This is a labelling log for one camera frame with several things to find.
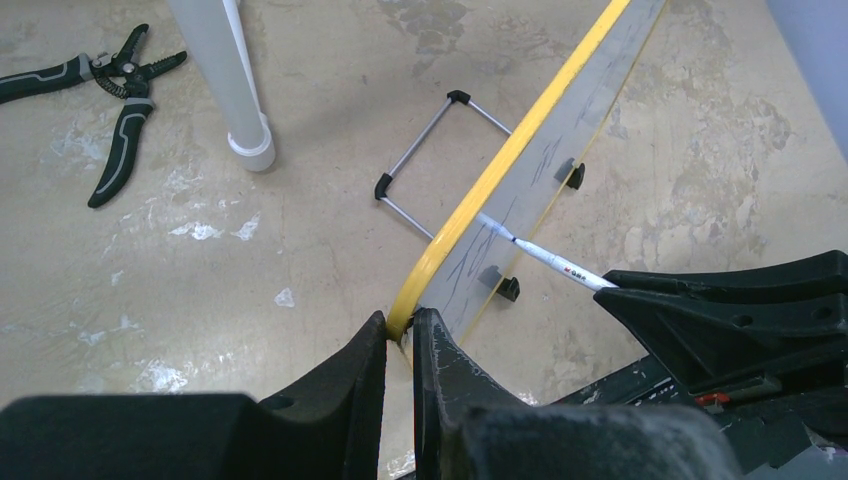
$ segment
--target metal frame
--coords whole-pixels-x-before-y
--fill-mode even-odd
[[[406,149],[406,152],[401,155],[400,159],[395,163],[395,165],[386,173],[380,177],[380,180],[377,182],[377,185],[374,187],[374,198],[378,201],[381,201],[391,207],[392,210],[398,213],[401,217],[403,217],[410,225],[415,227],[416,230],[424,234],[430,240],[433,239],[433,234],[427,230],[426,227],[421,225],[412,215],[408,214],[404,209],[400,208],[398,204],[396,204],[392,199],[389,198],[387,190],[392,180],[394,180],[395,175],[397,175],[400,170],[409,162],[409,159],[412,158],[412,155],[418,150],[418,147],[424,143],[424,140],[430,135],[430,132],[433,131],[433,128],[436,127],[436,124],[439,123],[439,120],[445,115],[451,105],[456,102],[460,102],[463,105],[471,107],[472,110],[479,113],[483,118],[489,121],[492,125],[498,128],[498,130],[504,132],[507,136],[512,135],[512,130],[507,128],[503,123],[498,121],[495,117],[493,117],[489,112],[484,110],[482,107],[477,105],[471,100],[471,95],[461,91],[454,90],[447,94],[447,100],[442,104],[439,111],[436,112],[436,115],[427,123],[427,126],[424,127],[424,130],[418,134],[418,137],[412,142],[412,145]]]

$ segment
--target pliers jaw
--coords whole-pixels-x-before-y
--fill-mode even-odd
[[[120,99],[148,98],[150,80],[178,67],[187,58],[185,51],[154,63],[139,66],[139,50],[150,27],[146,23],[135,27],[124,46],[114,55],[104,53],[91,62],[91,72],[100,88]],[[119,85],[111,77],[124,77]]]

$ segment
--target concrete floor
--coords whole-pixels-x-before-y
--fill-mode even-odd
[[[276,166],[240,168],[189,58],[154,82],[133,179],[99,211],[120,101],[90,83],[0,106],[0,404],[288,385],[387,311],[425,247],[371,189],[444,93],[514,126],[605,3],[244,0]],[[142,22],[143,60],[182,48],[164,1],[4,2],[0,75],[114,51]],[[435,227],[502,141],[452,111],[393,195]],[[761,1],[670,0],[585,160],[536,240],[595,271],[848,249],[848,168]],[[464,345],[511,391],[551,401],[643,354],[586,291],[528,259],[515,274],[522,298]],[[395,349],[387,377],[386,477],[412,466]]]

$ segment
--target yellow tape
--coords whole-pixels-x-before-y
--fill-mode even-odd
[[[462,202],[442,226],[442,229],[424,250],[424,254],[421,255],[418,263],[415,264],[406,278],[394,305],[389,311],[389,318],[386,322],[389,338],[396,342],[400,341],[406,326],[409,324],[409,318],[418,304],[418,299],[421,298],[436,271],[442,266],[448,254],[459,242],[462,234],[474,221],[474,217],[483,208],[504,175],[527,147],[542,122],[562,98],[568,86],[580,73],[592,54],[595,53],[598,45],[606,38],[607,33],[629,4],[630,0],[612,0],[607,5],[607,8],[601,13],[601,16],[598,17],[589,32],[568,57],[554,79],[504,143],[504,146],[501,147],[495,158],[492,159],[489,166],[486,167],[486,170],[483,171],[480,178],[477,179],[471,190],[468,191],[468,194],[465,195],[465,198],[462,199]]]

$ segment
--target white pipe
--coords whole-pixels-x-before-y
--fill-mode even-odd
[[[259,107],[253,71],[235,0],[168,0],[185,38],[189,59],[198,66],[230,132],[230,148],[244,168],[261,172],[276,150],[268,118]]]

